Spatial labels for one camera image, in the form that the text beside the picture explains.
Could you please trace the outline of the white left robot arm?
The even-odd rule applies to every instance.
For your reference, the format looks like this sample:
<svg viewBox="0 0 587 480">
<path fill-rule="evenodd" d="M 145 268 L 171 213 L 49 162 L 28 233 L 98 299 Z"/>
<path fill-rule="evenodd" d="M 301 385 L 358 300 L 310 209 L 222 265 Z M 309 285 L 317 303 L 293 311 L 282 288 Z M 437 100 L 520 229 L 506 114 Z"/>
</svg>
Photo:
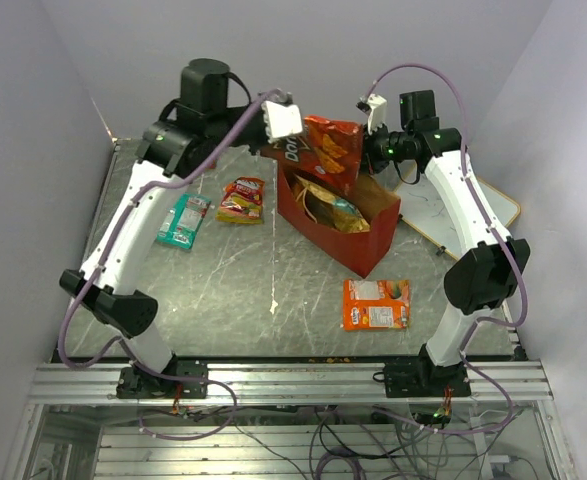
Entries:
<svg viewBox="0 0 587 480">
<path fill-rule="evenodd" d="M 59 285 L 71 296 L 58 335 L 61 361 L 72 317 L 84 307 L 115 331 L 130 360 L 122 369 L 120 399 L 167 398 L 177 393 L 203 398 L 208 373 L 178 359 L 158 331 L 158 302 L 137 288 L 139 272 L 169 209 L 206 169 L 230 147 L 258 150 L 303 130 L 291 94 L 272 89 L 230 106 L 230 83 L 241 79 L 224 62 L 190 61 L 181 71 L 180 93 L 143 133 L 125 192 L 101 240 L 76 269 L 62 272 Z"/>
</svg>

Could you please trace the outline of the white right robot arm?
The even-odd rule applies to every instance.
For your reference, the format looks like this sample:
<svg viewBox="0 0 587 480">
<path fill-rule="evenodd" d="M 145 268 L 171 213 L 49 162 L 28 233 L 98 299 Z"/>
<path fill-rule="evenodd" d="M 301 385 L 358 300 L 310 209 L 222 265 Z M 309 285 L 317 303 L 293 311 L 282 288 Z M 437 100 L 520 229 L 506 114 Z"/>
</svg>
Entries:
<svg viewBox="0 0 587 480">
<path fill-rule="evenodd" d="M 429 362 L 413 373 L 415 387 L 432 396 L 448 385 L 446 368 L 461 364 L 477 325 L 515 293 L 530 247 L 499 221 L 472 170 L 460 132 L 441 127 L 433 92 L 405 93 L 399 103 L 401 128 L 391 131 L 382 96 L 370 93 L 359 101 L 367 116 L 363 162 L 374 173 L 414 162 L 417 178 L 426 179 L 442 200 L 461 247 L 460 258 L 444 276 L 445 312 L 423 347 Z"/>
</svg>

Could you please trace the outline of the colourful fruit candy bag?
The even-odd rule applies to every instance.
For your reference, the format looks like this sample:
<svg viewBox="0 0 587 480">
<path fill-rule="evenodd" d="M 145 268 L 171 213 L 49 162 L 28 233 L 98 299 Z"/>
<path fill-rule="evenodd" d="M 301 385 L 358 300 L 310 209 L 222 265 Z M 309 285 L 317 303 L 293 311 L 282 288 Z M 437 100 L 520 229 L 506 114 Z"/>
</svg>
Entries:
<svg viewBox="0 0 587 480">
<path fill-rule="evenodd" d="M 265 182 L 255 177 L 238 177 L 228 184 L 216 213 L 220 222 L 262 224 Z"/>
</svg>

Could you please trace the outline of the red chips bag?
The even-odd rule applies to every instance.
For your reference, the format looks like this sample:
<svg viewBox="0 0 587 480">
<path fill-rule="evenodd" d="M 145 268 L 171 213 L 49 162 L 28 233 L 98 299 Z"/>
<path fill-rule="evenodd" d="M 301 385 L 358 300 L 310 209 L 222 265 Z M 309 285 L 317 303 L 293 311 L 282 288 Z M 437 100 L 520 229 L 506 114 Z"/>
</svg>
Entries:
<svg viewBox="0 0 587 480">
<path fill-rule="evenodd" d="M 361 124 L 309 115 L 300 135 L 260 150 L 260 155 L 314 176 L 348 194 L 359 175 L 363 150 Z"/>
</svg>

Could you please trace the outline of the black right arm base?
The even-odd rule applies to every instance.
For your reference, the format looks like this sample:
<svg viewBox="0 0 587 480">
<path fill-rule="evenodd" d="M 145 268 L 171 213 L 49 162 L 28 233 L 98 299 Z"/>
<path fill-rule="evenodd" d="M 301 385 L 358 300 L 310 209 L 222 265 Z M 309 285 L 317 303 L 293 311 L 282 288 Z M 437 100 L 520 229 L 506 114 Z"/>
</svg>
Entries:
<svg viewBox="0 0 587 480">
<path fill-rule="evenodd" d="M 471 387 L 467 370 L 457 361 L 452 366 L 436 366 L 426 345 L 417 355 L 401 356 L 386 363 L 372 379 L 384 386 L 387 398 L 469 397 Z"/>
</svg>

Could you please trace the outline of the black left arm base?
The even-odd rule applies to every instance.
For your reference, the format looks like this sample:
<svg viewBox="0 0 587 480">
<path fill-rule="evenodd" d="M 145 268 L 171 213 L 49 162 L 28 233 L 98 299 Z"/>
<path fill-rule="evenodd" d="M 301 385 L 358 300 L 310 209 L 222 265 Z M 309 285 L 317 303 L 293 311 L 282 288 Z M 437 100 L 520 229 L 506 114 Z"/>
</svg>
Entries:
<svg viewBox="0 0 587 480">
<path fill-rule="evenodd" d="M 193 380 L 177 382 L 144 372 L 138 366 L 129 366 L 121 370 L 116 386 L 118 399 L 163 399 L 185 398 L 204 399 L 207 395 L 205 379 L 208 369 L 198 361 L 176 360 L 169 366 L 165 375 Z"/>
</svg>

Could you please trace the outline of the red brown paper bag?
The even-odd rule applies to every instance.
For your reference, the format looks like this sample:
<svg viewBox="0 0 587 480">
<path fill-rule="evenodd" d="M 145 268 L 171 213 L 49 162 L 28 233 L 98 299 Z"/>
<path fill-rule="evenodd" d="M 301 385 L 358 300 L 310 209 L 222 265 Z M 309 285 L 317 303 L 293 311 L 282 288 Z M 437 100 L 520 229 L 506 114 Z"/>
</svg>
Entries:
<svg viewBox="0 0 587 480">
<path fill-rule="evenodd" d="M 280 167 L 277 209 L 299 233 L 354 274 L 365 278 L 389 251 L 400 198 L 368 174 L 340 196 L 309 174 Z"/>
</svg>

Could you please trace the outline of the teal snack packet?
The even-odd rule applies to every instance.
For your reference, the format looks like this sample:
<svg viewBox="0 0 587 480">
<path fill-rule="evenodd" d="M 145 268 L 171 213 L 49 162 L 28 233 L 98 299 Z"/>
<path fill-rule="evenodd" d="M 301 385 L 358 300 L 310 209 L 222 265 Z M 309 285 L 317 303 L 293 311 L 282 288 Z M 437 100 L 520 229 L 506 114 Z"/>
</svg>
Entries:
<svg viewBox="0 0 587 480">
<path fill-rule="evenodd" d="M 183 194 L 167 215 L 156 235 L 160 243 L 191 250 L 211 200 L 200 194 Z"/>
</svg>

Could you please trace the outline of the tan paper chips bag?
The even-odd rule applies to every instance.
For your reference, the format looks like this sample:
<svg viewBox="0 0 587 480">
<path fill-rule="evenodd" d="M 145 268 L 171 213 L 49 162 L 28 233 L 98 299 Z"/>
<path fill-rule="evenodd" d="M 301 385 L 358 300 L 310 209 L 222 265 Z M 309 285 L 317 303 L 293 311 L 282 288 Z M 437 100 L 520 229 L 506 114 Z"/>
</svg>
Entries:
<svg viewBox="0 0 587 480">
<path fill-rule="evenodd" d="M 369 222 L 355 205 L 304 177 L 295 176 L 292 193 L 296 204 L 315 224 L 345 234 L 370 230 Z"/>
</svg>

